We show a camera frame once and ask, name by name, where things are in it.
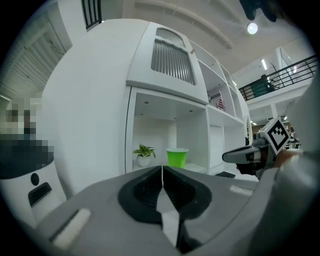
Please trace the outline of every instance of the ceiling light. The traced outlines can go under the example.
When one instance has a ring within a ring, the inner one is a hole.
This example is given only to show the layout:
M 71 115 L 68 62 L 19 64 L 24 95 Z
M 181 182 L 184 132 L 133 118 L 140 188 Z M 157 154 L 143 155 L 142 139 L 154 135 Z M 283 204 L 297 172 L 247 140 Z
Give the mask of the ceiling light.
M 0 95 L 0 97 L 1 97 L 1 98 L 4 98 L 4 99 L 7 100 L 7 101 L 11 101 L 11 99 L 6 98 L 5 96 Z
M 258 26 L 256 23 L 250 23 L 246 29 L 250 35 L 254 35 L 258 31 Z
M 263 65 L 263 67 L 264 67 L 264 70 L 267 70 L 268 68 L 267 68 L 267 64 L 266 64 L 266 62 L 265 62 L 265 59 L 263 58 L 263 59 L 261 60 L 261 62 L 262 62 L 262 65 Z

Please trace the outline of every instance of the white plant pot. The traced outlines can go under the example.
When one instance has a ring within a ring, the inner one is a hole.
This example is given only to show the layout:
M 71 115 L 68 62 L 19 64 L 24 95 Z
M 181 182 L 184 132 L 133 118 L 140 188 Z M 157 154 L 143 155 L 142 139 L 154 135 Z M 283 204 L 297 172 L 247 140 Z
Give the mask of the white plant pot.
M 136 163 L 140 167 L 148 167 L 151 164 L 151 156 L 146 156 L 146 157 L 137 156 L 136 157 Z

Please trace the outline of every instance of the black oval button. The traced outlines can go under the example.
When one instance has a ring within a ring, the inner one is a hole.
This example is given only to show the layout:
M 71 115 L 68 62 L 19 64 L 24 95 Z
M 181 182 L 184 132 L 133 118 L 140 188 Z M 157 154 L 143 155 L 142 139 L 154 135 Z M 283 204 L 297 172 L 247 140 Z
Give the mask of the black oval button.
M 36 174 L 36 173 L 33 173 L 32 175 L 31 175 L 31 183 L 33 184 L 33 185 L 35 185 L 35 186 L 37 186 L 38 184 L 39 184 L 39 176 L 38 176 L 38 174 Z

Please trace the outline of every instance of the balcony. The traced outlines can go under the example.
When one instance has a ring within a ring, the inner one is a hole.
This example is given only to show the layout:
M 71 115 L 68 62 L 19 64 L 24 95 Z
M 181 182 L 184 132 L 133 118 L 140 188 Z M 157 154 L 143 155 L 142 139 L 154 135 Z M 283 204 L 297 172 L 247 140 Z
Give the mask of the balcony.
M 316 73 L 317 66 L 318 59 L 314 55 L 262 77 L 240 88 L 239 91 L 245 101 L 252 100 L 296 83 L 312 79 Z

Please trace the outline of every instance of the round light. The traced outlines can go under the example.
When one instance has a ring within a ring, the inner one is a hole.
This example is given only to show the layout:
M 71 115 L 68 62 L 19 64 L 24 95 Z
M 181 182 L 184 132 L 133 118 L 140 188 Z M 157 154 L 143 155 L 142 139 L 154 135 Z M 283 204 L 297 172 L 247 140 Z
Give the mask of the round light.
M 250 23 L 247 27 L 248 33 L 254 35 L 258 31 L 258 26 L 256 23 Z

